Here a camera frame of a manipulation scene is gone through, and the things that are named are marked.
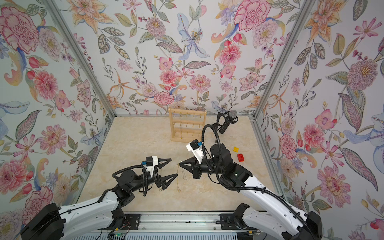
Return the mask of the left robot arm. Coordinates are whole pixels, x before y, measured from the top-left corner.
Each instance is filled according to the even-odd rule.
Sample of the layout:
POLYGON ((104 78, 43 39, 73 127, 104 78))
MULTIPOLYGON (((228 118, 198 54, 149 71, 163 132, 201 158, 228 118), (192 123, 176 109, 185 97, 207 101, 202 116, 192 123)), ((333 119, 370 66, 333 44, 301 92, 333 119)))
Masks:
POLYGON ((49 204, 21 230, 23 240, 71 240, 96 230, 119 230, 128 220, 123 211, 134 192, 146 195, 151 185, 165 190, 178 176, 162 177, 158 170, 149 173, 144 166, 132 166, 113 173, 117 185, 98 197, 82 203, 58 207, 49 204))

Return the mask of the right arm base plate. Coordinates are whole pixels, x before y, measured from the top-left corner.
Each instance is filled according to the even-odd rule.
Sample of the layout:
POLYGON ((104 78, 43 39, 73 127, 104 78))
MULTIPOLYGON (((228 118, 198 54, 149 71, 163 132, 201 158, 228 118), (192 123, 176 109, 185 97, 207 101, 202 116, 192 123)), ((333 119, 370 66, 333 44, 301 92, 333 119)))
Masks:
POLYGON ((220 219, 216 221, 222 230, 241 230, 241 231, 256 231, 258 229, 248 227, 240 218, 231 214, 220 214, 220 219))

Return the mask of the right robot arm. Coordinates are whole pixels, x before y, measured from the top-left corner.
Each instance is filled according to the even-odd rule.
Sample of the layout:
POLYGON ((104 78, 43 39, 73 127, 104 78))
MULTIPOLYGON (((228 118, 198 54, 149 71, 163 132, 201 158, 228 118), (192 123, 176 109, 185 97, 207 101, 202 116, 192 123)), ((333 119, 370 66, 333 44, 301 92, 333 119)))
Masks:
POLYGON ((233 212, 232 224, 240 230, 257 229, 277 240, 320 240, 323 237, 321 217, 306 213, 269 190, 245 167, 235 163, 224 144, 215 144, 208 153, 203 142, 186 145, 193 157, 179 166, 199 179, 203 173, 215 175, 219 185, 240 193, 261 206, 261 213, 248 204, 240 204, 233 212))

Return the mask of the wooden jewelry display stand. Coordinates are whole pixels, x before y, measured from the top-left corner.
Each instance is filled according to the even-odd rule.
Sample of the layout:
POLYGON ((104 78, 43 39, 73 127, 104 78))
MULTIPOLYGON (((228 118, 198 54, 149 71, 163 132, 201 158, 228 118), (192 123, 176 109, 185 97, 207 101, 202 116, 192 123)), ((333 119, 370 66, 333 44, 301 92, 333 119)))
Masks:
POLYGON ((169 109, 171 141, 189 143, 201 139, 206 118, 206 111, 169 109))

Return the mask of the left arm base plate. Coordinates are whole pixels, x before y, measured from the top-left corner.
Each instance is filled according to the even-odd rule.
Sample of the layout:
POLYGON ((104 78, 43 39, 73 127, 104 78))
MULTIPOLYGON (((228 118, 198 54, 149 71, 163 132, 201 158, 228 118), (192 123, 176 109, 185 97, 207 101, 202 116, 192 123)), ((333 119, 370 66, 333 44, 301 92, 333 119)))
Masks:
POLYGON ((115 230, 118 229, 123 231, 138 230, 141 220, 140 214, 125 214, 124 217, 119 217, 117 220, 113 220, 112 223, 103 228, 103 230, 115 230))

